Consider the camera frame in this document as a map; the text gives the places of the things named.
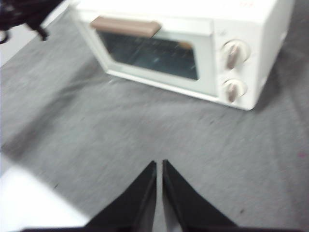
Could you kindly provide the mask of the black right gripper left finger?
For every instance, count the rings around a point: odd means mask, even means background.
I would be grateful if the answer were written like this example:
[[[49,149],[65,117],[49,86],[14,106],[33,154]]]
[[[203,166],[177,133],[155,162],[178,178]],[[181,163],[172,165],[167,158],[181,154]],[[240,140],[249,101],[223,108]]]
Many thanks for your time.
[[[151,161],[128,188],[85,228],[96,232],[151,232],[156,207],[157,165]]]

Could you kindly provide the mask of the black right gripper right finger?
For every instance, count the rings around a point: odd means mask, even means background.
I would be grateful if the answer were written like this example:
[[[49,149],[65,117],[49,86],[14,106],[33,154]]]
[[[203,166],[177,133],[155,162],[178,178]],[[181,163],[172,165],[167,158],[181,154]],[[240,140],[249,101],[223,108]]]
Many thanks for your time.
[[[163,160],[163,204],[169,232],[230,232],[239,226],[204,199]]]

